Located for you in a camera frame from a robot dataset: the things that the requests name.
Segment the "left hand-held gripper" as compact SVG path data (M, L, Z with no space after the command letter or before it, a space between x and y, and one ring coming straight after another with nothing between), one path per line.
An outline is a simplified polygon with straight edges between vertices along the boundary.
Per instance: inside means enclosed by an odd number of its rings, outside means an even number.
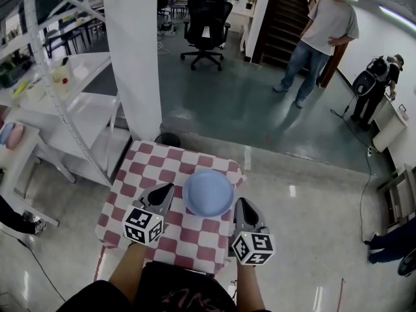
M122 220L123 235L130 241L149 246L165 232L165 216L175 192L173 183L160 183L146 188L139 204L127 207Z

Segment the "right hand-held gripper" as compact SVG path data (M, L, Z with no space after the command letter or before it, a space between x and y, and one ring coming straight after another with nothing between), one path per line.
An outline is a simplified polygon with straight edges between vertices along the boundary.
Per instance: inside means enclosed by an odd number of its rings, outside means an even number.
M268 263L276 253L276 243L258 206L247 198L239 198L233 221L236 228L229 241L229 257L234 257L240 265Z

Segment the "blue big plate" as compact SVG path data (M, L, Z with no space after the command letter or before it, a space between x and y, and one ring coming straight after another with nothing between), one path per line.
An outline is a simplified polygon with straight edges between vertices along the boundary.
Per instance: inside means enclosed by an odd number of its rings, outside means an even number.
M198 170L183 186L183 200L196 216L223 215L233 205L234 187L229 179L215 170Z

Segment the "person's right forearm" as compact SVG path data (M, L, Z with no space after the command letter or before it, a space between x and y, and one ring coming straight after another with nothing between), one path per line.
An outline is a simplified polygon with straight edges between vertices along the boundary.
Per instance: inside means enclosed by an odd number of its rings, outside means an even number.
M255 267L237 264L237 311L259 312L265 310Z

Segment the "person's left forearm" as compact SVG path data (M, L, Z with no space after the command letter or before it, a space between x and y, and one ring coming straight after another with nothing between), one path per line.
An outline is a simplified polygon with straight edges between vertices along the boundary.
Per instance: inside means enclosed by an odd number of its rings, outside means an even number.
M115 286L131 304L134 304L137 295L146 250L145 245L130 244L109 278L109 283Z

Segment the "person's black printed shirt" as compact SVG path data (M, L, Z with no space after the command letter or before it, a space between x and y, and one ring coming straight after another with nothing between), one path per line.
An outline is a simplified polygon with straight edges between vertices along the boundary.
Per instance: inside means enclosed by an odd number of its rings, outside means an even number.
M57 312L237 312L237 305L210 276L150 262L143 269L133 303L115 285L99 280Z

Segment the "white square pillar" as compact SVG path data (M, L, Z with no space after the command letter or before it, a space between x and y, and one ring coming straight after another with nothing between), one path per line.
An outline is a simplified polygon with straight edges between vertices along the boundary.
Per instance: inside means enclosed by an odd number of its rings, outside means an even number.
M135 140L154 140L162 123L157 0L104 0L114 78Z

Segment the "small white table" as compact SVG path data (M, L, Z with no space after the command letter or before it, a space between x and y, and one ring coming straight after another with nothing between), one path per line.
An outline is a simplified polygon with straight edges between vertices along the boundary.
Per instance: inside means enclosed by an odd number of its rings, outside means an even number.
M67 170L55 151L52 150L41 138L40 130L16 123L16 126L23 127L22 138L14 149L7 149L6 146L0 145L0 169L5 170L2 181L0 182L0 196L2 196L11 205L17 205L23 210L29 211L42 220L58 227L59 221L47 216L32 205L27 203L24 197L16 193L18 180L31 155L37 148L40 148L48 161L70 182L76 182L76 178Z

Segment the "white cabinet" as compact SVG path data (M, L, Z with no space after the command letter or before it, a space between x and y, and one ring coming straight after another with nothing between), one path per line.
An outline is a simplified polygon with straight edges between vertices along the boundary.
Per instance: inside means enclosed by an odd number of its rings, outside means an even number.
M390 96L385 93L373 114L372 122L379 129L372 145L377 152L382 153L408 127L406 108L403 105L395 108Z

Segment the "yellow object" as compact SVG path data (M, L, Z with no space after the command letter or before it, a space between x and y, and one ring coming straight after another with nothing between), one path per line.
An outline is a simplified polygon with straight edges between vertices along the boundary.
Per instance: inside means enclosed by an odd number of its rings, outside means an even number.
M28 80L22 82L16 89L12 90L12 95L18 95L18 94L22 93L27 88L29 83L30 83L30 81L28 81Z

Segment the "grey round backpack device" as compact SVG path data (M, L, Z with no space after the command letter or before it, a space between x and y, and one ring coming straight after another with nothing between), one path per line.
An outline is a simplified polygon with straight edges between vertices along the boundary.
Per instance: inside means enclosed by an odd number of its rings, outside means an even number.
M390 65L386 55L372 59L352 83L353 93L360 98L368 94L376 83L384 82L387 79Z

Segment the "black office chair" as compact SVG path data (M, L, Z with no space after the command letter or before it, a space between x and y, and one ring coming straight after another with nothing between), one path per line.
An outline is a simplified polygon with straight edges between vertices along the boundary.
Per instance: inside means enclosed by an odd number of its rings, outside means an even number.
M231 25L227 22L233 5L227 0L188 0L187 8L189 18L184 21L184 39L195 51L180 54L180 59L195 56L190 69L196 69L196 63L207 59L217 65L222 71L222 53L215 49L225 44Z

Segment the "dark wooden staircase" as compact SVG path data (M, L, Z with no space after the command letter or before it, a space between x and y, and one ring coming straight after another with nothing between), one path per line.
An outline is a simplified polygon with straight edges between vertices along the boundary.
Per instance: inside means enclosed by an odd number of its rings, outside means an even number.
M307 0L268 0L251 62L286 68L308 14Z

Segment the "white desk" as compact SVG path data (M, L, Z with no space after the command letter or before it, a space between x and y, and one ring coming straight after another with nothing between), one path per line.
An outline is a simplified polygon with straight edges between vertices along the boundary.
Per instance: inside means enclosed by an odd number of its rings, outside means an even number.
M253 18L253 12L247 9L232 10L227 18L227 22L230 24L229 31L239 34L239 49L241 53L244 53L246 50Z

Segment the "long tube light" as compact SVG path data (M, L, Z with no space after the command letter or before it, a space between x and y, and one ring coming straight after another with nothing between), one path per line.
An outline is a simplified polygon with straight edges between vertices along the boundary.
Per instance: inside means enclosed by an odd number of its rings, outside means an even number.
M401 24L409 27L413 31L416 31L416 23L410 21L409 19L405 18L404 16L401 16L400 14L393 12L392 10L380 5L379 9L390 18L393 18L394 20L400 22Z

